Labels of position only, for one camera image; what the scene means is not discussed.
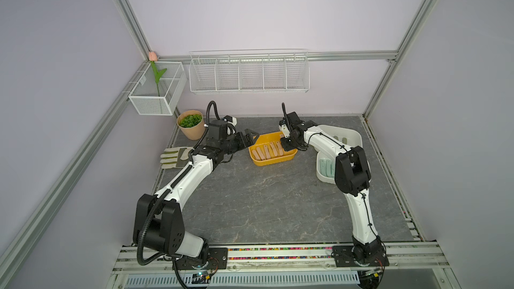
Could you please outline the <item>peach knife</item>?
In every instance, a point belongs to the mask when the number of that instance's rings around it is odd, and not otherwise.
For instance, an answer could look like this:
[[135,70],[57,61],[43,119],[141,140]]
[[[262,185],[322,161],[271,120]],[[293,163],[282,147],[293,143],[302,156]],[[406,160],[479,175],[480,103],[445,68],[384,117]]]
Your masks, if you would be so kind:
[[284,152],[284,149],[282,148],[281,142],[279,140],[276,142],[276,145],[277,145],[279,155],[284,156],[285,152]]
[[277,157],[277,156],[278,156],[278,152],[277,152],[276,147],[274,146],[274,143],[269,143],[269,144],[270,144],[270,147],[271,147],[271,149],[272,149],[273,155],[274,155],[275,157]]
[[257,147],[257,148],[256,148],[256,151],[257,151],[257,153],[258,153],[259,158],[260,158],[260,160],[261,160],[261,161],[263,161],[263,160],[265,160],[265,159],[266,159],[266,157],[265,157],[265,155],[264,155],[264,153],[262,152],[262,149],[261,149],[260,147]]
[[265,152],[266,158],[267,159],[271,159],[269,148],[267,147],[267,145],[264,145],[263,148],[264,148],[264,152]]
[[252,154],[254,155],[254,158],[259,161],[260,160],[260,156],[259,154],[257,153],[256,149],[252,150]]

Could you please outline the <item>mint knife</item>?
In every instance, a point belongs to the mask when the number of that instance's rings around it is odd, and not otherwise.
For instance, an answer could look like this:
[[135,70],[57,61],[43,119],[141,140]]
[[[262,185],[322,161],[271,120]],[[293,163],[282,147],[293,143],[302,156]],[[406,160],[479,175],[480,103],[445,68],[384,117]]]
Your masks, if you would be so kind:
[[327,160],[326,161],[326,176],[327,177],[332,177],[333,174],[332,174],[332,162],[330,160]]
[[319,161],[319,171],[320,171],[320,174],[321,175],[324,175],[326,176],[326,160],[325,159],[321,159]]

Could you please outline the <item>white basin with knives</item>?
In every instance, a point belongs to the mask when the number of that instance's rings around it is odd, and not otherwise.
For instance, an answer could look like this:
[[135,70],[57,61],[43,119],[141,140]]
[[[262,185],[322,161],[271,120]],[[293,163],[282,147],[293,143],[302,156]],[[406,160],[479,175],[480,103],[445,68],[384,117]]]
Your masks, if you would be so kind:
[[326,135],[329,135],[333,139],[337,140],[337,137],[340,137],[343,140],[344,137],[347,138],[348,146],[350,147],[363,147],[363,141],[361,135],[352,129],[342,128],[342,127],[334,127],[329,125],[320,124],[319,126]]

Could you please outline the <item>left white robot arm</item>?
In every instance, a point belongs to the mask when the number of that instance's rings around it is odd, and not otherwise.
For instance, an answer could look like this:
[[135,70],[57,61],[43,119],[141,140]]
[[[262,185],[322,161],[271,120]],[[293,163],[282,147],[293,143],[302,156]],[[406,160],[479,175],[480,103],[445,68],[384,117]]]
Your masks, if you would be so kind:
[[187,165],[166,186],[144,194],[137,202],[133,242],[136,258],[146,266],[160,257],[188,257],[205,266],[207,240],[186,231],[182,210],[200,183],[220,164],[229,163],[236,152],[256,142],[250,129],[238,131],[236,119],[220,117],[215,101],[206,109],[206,129],[188,153]]

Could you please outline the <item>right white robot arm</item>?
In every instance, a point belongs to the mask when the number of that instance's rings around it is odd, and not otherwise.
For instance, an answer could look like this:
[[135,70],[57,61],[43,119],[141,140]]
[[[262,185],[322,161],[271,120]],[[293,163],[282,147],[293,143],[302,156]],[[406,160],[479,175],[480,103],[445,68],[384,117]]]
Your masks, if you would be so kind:
[[281,107],[283,118],[279,126],[284,135],[281,138],[284,150],[307,151],[312,146],[333,161],[334,182],[345,195],[352,218],[353,260],[360,266],[374,262],[388,266],[387,249],[378,235],[369,204],[372,173],[364,149],[336,140],[317,123],[303,121],[295,112],[288,113],[285,104]]

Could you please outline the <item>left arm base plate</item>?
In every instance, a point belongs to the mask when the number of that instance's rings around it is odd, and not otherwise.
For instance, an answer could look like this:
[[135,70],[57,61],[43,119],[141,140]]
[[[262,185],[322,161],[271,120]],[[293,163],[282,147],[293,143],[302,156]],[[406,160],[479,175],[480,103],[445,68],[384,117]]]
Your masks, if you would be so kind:
[[225,270],[228,263],[228,248],[209,247],[196,258],[184,256],[175,263],[178,270]]

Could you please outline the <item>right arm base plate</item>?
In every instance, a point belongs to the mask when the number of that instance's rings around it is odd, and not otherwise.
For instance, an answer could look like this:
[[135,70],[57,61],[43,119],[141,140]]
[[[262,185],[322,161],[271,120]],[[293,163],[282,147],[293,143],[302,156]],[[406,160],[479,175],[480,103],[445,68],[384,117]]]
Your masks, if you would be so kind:
[[384,246],[333,246],[331,257],[337,267],[387,267]]

